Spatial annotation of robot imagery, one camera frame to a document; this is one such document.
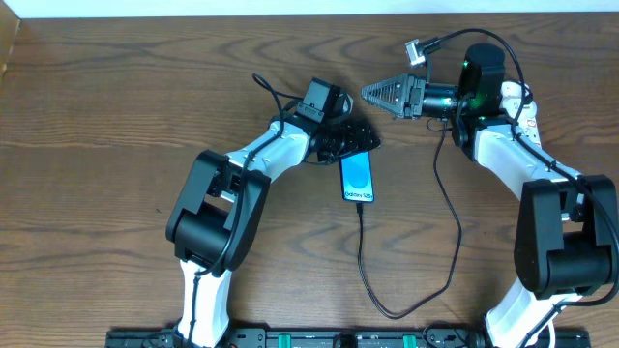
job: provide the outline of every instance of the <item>green indicator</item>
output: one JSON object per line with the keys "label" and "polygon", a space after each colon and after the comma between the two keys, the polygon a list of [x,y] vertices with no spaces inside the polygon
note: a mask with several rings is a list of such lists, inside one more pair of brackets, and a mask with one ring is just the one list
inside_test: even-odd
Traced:
{"label": "green indicator", "polygon": [[290,348],[292,346],[290,334],[280,334],[278,336],[278,347],[279,348]]}
{"label": "green indicator", "polygon": [[406,335],[402,340],[404,341],[404,348],[417,348],[417,337],[414,335]]}

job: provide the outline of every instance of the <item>white wall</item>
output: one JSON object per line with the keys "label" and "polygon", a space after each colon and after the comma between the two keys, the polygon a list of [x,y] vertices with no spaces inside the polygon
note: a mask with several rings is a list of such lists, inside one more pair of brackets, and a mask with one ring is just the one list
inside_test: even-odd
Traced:
{"label": "white wall", "polygon": [[5,0],[21,18],[618,12],[618,0]]}

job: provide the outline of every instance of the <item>power cord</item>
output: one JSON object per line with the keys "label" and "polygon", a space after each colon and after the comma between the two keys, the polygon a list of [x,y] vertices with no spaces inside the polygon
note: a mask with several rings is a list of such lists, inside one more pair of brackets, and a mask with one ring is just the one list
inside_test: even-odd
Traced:
{"label": "power cord", "polygon": [[[529,146],[522,139],[522,133],[516,131],[516,125],[518,123],[518,118],[520,117],[520,114],[522,113],[522,109],[524,108],[524,106],[526,104],[526,98],[527,98],[526,92],[528,90],[529,93],[531,94],[531,97],[532,97],[532,93],[531,93],[531,90],[528,89],[526,87],[526,85],[525,85],[524,74],[522,73],[522,68],[520,67],[520,63],[518,62],[518,60],[516,58],[516,54],[514,53],[512,48],[509,46],[509,44],[505,40],[503,40],[501,37],[499,37],[498,35],[490,32],[490,31],[487,31],[486,29],[469,28],[469,29],[463,29],[463,30],[456,31],[456,32],[454,32],[452,34],[449,34],[449,35],[444,36],[444,37],[439,38],[439,39],[430,40],[429,42],[424,43],[424,49],[429,48],[428,54],[430,54],[431,52],[433,52],[433,51],[435,51],[437,49],[436,47],[438,47],[440,43],[445,42],[445,41],[447,41],[449,39],[452,39],[454,37],[460,36],[462,34],[466,34],[466,33],[481,33],[481,34],[485,34],[487,36],[490,36],[491,38],[494,38],[495,40],[500,42],[505,47],[507,52],[510,54],[512,60],[514,61],[514,65],[516,66],[516,71],[517,71],[518,79],[519,79],[518,84],[520,85],[520,88],[521,88],[520,105],[518,106],[518,110],[516,112],[516,116],[514,117],[514,120],[512,121],[512,124],[511,124],[512,136],[518,142],[518,144],[520,144],[525,150],[527,150],[531,155],[533,155],[535,158],[537,158],[541,163],[546,165],[548,170],[554,170],[556,173],[558,173],[559,175],[561,175],[564,178],[566,178],[568,180],[568,182],[570,182],[570,184],[572,184],[578,190],[578,192],[582,193],[584,195],[584,197],[593,204],[594,209],[596,211],[600,212],[600,214],[602,215],[604,223],[608,227],[608,230],[609,230],[609,233],[610,233],[610,237],[611,237],[612,242],[613,242],[613,247],[615,247],[617,253],[619,253],[619,239],[617,238],[617,228],[614,225],[612,219],[610,218],[610,215],[608,214],[608,212],[606,211],[604,206],[600,203],[598,198],[593,194],[593,192],[591,192],[591,190],[589,188],[587,188],[584,184],[582,184],[579,181],[579,178],[578,179],[574,178],[572,175],[567,173],[565,170],[563,170],[562,168],[558,167],[556,160],[550,161],[550,160],[546,159],[544,156],[542,156],[540,153],[538,153],[537,150],[535,150],[534,148]],[[538,323],[538,325],[536,325],[536,327],[531,332],[529,332],[526,335],[524,340],[520,343],[519,347],[524,347],[526,345],[526,343],[529,341],[529,339],[533,335],[537,334],[541,329],[543,329],[547,325],[547,323],[552,319],[554,314],[560,313],[565,306],[568,306],[568,305],[569,306],[595,306],[595,305],[603,305],[603,304],[606,304],[607,302],[609,302],[610,300],[612,300],[616,296],[617,292],[619,292],[619,269],[618,269],[618,274],[615,275],[615,279],[613,281],[612,288],[608,291],[608,293],[606,295],[604,295],[603,297],[601,297],[601,298],[599,298],[597,300],[593,300],[593,301],[587,301],[587,302],[567,302],[567,301],[563,301],[563,302],[560,302],[560,303],[556,304],[552,308],[550,313],[548,315],[546,315],[544,317],[544,319],[540,323]]]}
{"label": "power cord", "polygon": [[462,241],[462,226],[460,225],[460,220],[459,218],[457,218],[456,210],[454,209],[454,206],[452,205],[452,202],[450,201],[447,195],[447,192],[445,191],[445,188],[443,187],[443,183],[441,182],[441,178],[439,177],[438,170],[436,168],[436,163],[438,161],[438,154],[440,153],[441,147],[443,146],[443,142],[445,141],[446,132],[447,132],[447,122],[444,122],[443,130],[441,133],[441,139],[438,142],[438,146],[436,147],[436,153],[434,154],[434,164],[433,164],[434,175],[436,176],[436,182],[438,183],[438,186],[441,188],[441,191],[443,192],[443,196],[445,197],[445,202],[447,202],[447,206],[452,212],[452,215],[454,215],[454,219],[456,220],[456,224],[457,224],[456,251],[454,252],[454,259],[452,261],[452,267],[449,270],[449,276],[447,277],[447,282],[445,283],[445,286],[443,286],[441,289],[439,289],[435,293],[427,296],[423,300],[417,302],[416,304],[413,304],[411,307],[409,307],[408,309],[404,310],[401,313],[393,313],[391,310],[387,309],[385,305],[380,303],[380,301],[378,300],[378,298],[372,291],[371,287],[369,286],[368,278],[366,276],[366,271],[364,270],[364,260],[363,260],[364,206],[363,206],[363,203],[360,203],[360,202],[357,203],[357,215],[359,215],[359,250],[357,252],[357,264],[359,266],[359,274],[361,275],[361,281],[366,286],[366,291],[368,291],[369,298],[374,303],[374,306],[376,306],[376,309],[378,309],[378,311],[388,319],[397,320],[397,319],[401,319],[407,316],[408,314],[415,311],[417,308],[421,307],[422,305],[425,305],[426,303],[430,302],[431,300],[435,299],[436,297],[444,293],[445,290],[447,290],[447,288],[449,288],[450,284],[452,283],[452,277],[454,276],[454,270],[456,269],[457,255],[459,253],[460,243]]}
{"label": "power cord", "polygon": [[[240,186],[239,186],[239,193],[237,194],[236,197],[236,210],[234,211],[234,219],[232,220],[232,228],[230,229],[230,237],[228,238],[227,242],[225,243],[225,245],[223,246],[223,249],[221,250],[220,256],[217,258],[217,260],[211,264],[211,267],[203,270],[203,271],[199,271],[195,273],[195,277],[193,278],[193,292],[192,292],[192,319],[190,321],[190,332],[187,338],[187,343],[190,347],[192,347],[192,339],[193,339],[193,329],[195,327],[195,302],[196,302],[196,298],[197,298],[197,287],[198,284],[200,282],[200,279],[203,276],[208,275],[209,273],[211,273],[213,271],[214,267],[217,267],[222,261],[223,258],[225,257],[226,253],[228,252],[228,250],[230,249],[230,245],[232,243],[232,241],[234,240],[234,236],[236,235],[236,230],[239,227],[239,221],[241,219],[241,207],[243,207],[243,197],[244,197],[244,193],[245,193],[245,186],[247,184],[247,170],[248,170],[248,166],[251,163],[251,160],[253,160],[253,158],[255,157],[255,155],[257,153],[259,153],[262,149],[264,149],[265,147],[267,147],[269,144],[271,144],[273,141],[275,141],[277,138],[279,138],[282,134],[283,134],[283,125],[284,125],[284,119],[285,119],[285,114],[284,114],[284,108],[281,107],[281,102],[280,102],[280,98],[278,96],[282,96],[282,97],[286,97],[286,98],[290,98],[293,100],[301,100],[301,97],[297,97],[297,96],[292,96],[292,95],[288,95],[279,91],[276,91],[271,84],[269,84],[269,82],[262,77],[259,73],[254,72],[251,75],[251,78],[253,78],[253,81],[255,81],[255,83],[257,83],[260,87],[266,89],[267,91],[271,92],[271,95],[273,96],[273,99],[275,99],[275,103],[278,107],[278,114],[280,116],[280,129],[278,130],[278,132],[272,136],[271,138],[267,139],[265,142],[263,142],[262,144],[258,145],[255,149],[253,149],[252,151],[248,152],[247,158],[245,160],[245,163],[243,163],[243,168],[241,169],[241,174],[240,174]],[[290,108],[292,108],[294,105],[296,105],[296,103],[294,102],[289,102],[286,105],[286,110],[289,110]]]}

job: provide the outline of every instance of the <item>robotic arm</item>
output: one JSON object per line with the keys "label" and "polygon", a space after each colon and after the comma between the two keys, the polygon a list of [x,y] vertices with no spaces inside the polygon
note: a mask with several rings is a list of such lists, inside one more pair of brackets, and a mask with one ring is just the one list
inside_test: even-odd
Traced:
{"label": "robotic arm", "polygon": [[[231,275],[249,252],[272,182],[313,152],[329,164],[380,145],[366,120],[350,117],[352,106],[343,89],[315,78],[303,100],[251,144],[226,156],[198,155],[166,228],[185,277],[177,346],[215,347],[225,333]],[[215,198],[233,203],[230,212],[211,204]]]}
{"label": "robotic arm", "polygon": [[[531,345],[537,341],[538,323],[549,323],[557,315],[555,307],[591,295],[617,277],[614,232],[593,202],[557,171],[590,189],[614,226],[615,188],[606,176],[582,177],[542,150],[533,94],[528,86],[504,81],[505,55],[499,47],[469,47],[458,86],[428,81],[427,55],[437,49],[435,42],[407,43],[411,65],[426,65],[427,77],[404,73],[365,87],[362,97],[395,118],[451,121],[455,144],[520,200],[514,250],[518,278],[486,315],[485,324],[492,346]],[[562,221],[567,220],[584,222],[582,231],[564,235]]]}

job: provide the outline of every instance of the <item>blue smartphone screen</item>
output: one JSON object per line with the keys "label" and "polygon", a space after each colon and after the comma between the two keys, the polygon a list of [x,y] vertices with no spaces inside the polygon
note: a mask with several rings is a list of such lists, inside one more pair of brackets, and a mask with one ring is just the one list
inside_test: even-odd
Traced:
{"label": "blue smartphone screen", "polygon": [[339,161],[339,172],[341,174],[341,193],[345,200],[374,201],[368,152],[341,159]]}

